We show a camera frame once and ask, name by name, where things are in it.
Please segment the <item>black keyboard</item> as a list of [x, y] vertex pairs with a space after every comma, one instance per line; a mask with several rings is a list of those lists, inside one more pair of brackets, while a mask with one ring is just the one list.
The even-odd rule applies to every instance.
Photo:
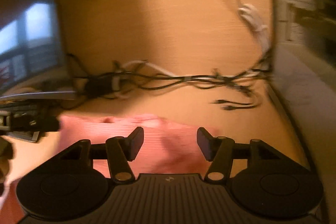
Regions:
[[1, 134], [36, 143], [42, 135], [41, 120], [48, 108], [39, 101], [1, 102]]

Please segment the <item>pink child sweater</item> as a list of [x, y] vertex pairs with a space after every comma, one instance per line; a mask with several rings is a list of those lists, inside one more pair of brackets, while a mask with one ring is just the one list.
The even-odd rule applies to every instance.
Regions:
[[1, 223], [17, 223], [25, 215], [15, 190], [19, 179], [52, 156], [80, 139], [93, 144], [114, 136], [128, 136], [136, 127], [144, 130], [144, 142], [135, 161], [134, 175], [140, 173], [200, 173], [208, 163], [197, 145], [197, 127], [145, 114], [127, 118], [60, 116], [60, 131], [50, 133], [38, 144], [13, 140], [14, 158], [1, 197]]

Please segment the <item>curved black monitor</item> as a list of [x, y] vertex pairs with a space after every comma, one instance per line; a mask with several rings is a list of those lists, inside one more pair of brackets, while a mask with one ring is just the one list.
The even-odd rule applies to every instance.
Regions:
[[59, 0], [1, 0], [1, 100], [73, 100]]

